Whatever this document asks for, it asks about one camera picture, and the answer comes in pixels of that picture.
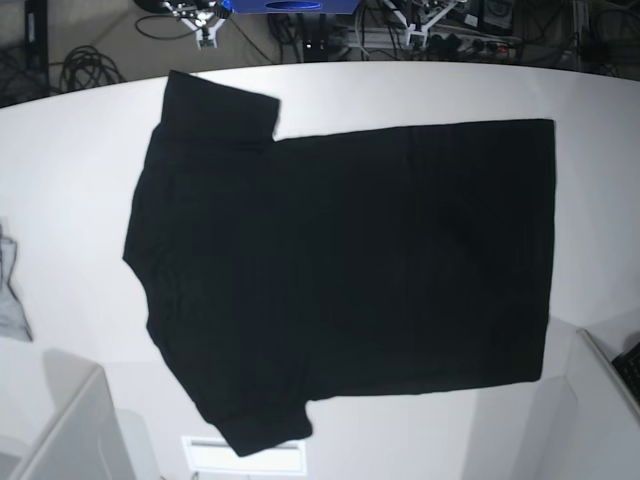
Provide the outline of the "black T-shirt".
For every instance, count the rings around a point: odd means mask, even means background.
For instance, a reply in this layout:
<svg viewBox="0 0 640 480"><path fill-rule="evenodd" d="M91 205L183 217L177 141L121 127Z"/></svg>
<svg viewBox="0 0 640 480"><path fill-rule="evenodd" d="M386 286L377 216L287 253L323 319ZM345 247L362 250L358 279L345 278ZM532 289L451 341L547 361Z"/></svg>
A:
<svg viewBox="0 0 640 480"><path fill-rule="evenodd" d="M308 438L310 401L539 379L554 123L278 141L279 109L172 72L124 245L153 342L235 453Z"/></svg>

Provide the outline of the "grey cloth at left edge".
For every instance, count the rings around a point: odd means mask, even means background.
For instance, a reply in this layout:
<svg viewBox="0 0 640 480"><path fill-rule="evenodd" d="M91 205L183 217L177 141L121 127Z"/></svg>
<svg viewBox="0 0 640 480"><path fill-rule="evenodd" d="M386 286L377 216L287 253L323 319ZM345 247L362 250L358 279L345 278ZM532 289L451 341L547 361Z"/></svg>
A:
<svg viewBox="0 0 640 480"><path fill-rule="evenodd" d="M1 233L1 336L32 342L33 334L24 308L11 287L17 259L17 243Z"/></svg>

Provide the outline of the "black keyboard at right edge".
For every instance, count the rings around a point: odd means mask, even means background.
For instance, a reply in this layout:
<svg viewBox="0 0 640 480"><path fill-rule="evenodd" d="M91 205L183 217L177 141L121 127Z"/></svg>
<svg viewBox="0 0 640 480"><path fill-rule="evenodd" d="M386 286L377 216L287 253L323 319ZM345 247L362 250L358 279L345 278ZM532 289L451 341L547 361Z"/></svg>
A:
<svg viewBox="0 0 640 480"><path fill-rule="evenodd" d="M612 365L636 399L640 400L640 344L636 344L631 350L620 354Z"/></svg>

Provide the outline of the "blue box at top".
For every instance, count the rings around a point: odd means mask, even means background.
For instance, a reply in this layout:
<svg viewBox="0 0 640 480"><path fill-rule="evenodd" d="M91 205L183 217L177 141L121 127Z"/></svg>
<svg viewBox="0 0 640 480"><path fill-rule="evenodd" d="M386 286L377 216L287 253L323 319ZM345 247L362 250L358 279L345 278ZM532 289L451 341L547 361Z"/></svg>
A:
<svg viewBox="0 0 640 480"><path fill-rule="evenodd" d="M237 14L322 13L352 14L359 0L229 0L221 1Z"/></svg>

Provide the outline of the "white power strip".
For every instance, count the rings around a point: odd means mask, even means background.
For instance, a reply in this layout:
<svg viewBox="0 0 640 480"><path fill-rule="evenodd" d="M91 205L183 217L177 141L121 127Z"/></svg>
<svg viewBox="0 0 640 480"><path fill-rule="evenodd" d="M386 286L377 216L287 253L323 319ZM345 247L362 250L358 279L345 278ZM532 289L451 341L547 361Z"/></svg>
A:
<svg viewBox="0 0 640 480"><path fill-rule="evenodd" d="M391 50L400 52L425 51L435 55L443 51L452 52L456 47L462 54L489 54L506 57L522 40L513 36L497 36L454 27L434 27L425 37L407 35L405 30L391 27L366 27L364 32L356 32L348 27L343 35L349 48L368 52Z"/></svg>

